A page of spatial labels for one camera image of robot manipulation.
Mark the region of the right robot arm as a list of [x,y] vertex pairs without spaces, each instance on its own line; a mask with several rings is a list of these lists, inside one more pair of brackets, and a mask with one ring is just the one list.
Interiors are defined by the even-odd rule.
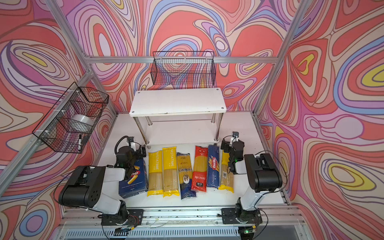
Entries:
[[228,161],[224,170],[228,174],[248,177],[249,187],[237,203],[239,213],[257,210],[267,194],[278,192],[283,185],[282,175],[269,152],[244,154],[244,147],[245,143],[236,138],[221,143],[221,150],[229,154],[227,158],[222,157],[223,161]]

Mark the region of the white two-tier shelf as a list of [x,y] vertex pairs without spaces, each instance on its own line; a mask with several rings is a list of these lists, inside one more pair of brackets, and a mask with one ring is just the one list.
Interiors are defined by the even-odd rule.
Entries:
[[137,91],[129,115],[145,145],[217,143],[227,111],[220,88]]

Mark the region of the yellow Pastatime bag left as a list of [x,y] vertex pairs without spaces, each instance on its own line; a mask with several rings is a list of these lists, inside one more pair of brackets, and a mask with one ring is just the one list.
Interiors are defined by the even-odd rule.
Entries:
[[163,151],[149,153],[148,196],[163,194]]

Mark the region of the yellow pastatime bag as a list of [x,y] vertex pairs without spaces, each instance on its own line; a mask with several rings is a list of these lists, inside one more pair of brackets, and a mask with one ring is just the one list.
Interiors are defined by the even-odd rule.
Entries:
[[163,197],[179,196],[177,147],[163,148]]
[[163,194],[163,151],[149,153],[148,196]]

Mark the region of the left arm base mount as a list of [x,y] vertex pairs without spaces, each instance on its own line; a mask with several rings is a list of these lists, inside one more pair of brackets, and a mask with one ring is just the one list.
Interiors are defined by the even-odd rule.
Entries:
[[104,226],[131,226],[137,227],[141,225],[143,219],[143,209],[125,209],[119,211],[115,215],[102,214],[101,225]]

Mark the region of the blue Barilla spaghetti bag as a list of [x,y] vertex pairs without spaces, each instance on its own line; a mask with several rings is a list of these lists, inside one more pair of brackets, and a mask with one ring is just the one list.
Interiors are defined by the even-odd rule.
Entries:
[[220,148],[217,145],[208,146],[207,187],[218,189],[220,186]]

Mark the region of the black marker pen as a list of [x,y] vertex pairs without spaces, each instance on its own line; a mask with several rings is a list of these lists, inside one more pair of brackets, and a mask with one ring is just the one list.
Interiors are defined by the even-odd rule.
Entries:
[[78,139],[78,151],[80,152],[82,150],[82,135],[79,134],[79,139]]

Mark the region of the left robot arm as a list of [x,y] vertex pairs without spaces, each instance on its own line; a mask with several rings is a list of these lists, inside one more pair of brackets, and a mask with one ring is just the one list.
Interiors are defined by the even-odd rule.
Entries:
[[114,166],[79,166],[59,194],[58,203],[66,207],[91,209],[104,215],[116,215],[122,201],[103,193],[105,183],[119,183],[128,180],[136,170],[134,163],[146,156],[144,146],[136,150],[136,143],[115,149],[117,157]]

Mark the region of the yellow Pastatime bag right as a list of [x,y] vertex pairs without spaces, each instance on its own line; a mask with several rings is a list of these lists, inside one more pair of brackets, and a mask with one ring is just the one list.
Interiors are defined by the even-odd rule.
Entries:
[[177,147],[163,148],[163,197],[179,196]]

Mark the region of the clear blue Ankara spaghetti bag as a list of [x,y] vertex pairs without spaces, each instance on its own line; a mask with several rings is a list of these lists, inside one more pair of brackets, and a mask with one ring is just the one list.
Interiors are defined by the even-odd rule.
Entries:
[[181,199],[195,198],[196,192],[192,190],[193,169],[190,154],[177,153],[177,161]]

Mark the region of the red spaghetti bag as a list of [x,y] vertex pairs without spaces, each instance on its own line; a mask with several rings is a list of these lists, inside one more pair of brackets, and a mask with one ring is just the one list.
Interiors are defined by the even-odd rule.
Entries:
[[207,191],[207,164],[208,148],[196,146],[191,187],[193,191],[204,193]]

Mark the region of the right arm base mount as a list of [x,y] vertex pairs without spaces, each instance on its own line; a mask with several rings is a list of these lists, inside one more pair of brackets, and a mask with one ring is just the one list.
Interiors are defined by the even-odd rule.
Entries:
[[222,208],[219,215],[225,225],[253,224],[258,226],[263,222],[259,210],[245,211],[236,208]]

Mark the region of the yellow clear spaghetti bag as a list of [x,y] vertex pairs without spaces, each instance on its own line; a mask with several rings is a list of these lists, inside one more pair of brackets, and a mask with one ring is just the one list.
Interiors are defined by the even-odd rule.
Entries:
[[230,154],[222,151],[222,164],[221,164],[221,182],[219,190],[226,190],[234,193],[234,174],[230,171]]

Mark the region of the blue Barilla pasta box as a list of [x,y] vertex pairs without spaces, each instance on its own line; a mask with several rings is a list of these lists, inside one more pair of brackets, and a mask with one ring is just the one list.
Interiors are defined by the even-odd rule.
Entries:
[[134,172],[127,181],[119,182],[119,195],[123,198],[133,197],[145,193],[149,189],[147,167],[144,159],[134,163]]

